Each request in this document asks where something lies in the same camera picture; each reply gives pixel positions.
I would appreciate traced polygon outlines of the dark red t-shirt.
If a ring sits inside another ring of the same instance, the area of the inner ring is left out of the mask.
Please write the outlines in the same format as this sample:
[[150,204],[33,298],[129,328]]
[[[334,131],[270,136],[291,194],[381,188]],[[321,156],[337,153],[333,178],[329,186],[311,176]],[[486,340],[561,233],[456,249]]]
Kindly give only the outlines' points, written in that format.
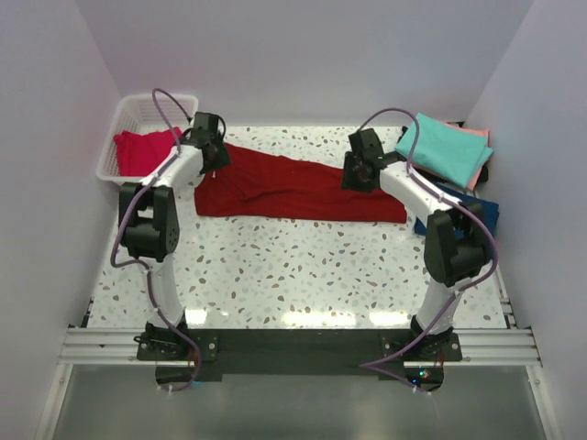
[[201,216],[264,216],[404,224],[404,205],[385,192],[341,188],[342,170],[229,144],[231,163],[194,190]]

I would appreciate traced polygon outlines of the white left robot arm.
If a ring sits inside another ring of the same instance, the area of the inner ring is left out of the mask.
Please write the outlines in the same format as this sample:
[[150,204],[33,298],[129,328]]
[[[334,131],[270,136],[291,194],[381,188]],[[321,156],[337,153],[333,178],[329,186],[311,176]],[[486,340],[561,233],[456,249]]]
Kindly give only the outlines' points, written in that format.
[[182,134],[172,132],[174,145],[154,171],[120,187],[110,262],[115,268],[131,264],[143,268],[151,316],[135,341],[142,351],[165,359],[183,359],[197,352],[188,336],[173,271],[181,233],[176,193],[189,184],[197,186],[207,173],[230,164],[226,131],[222,116],[195,113]]

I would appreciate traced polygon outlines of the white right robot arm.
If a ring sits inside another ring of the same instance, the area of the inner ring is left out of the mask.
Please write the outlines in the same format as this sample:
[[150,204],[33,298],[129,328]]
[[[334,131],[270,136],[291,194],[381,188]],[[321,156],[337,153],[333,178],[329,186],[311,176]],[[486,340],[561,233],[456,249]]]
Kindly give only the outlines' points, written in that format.
[[386,356],[410,353],[431,359],[450,338],[454,314],[464,291],[483,280],[487,264],[496,265],[493,235],[482,206],[439,190],[395,152],[385,153],[374,129],[349,135],[342,188],[364,193],[376,189],[404,204],[425,224],[424,263],[430,276],[423,303],[412,318],[409,343]]

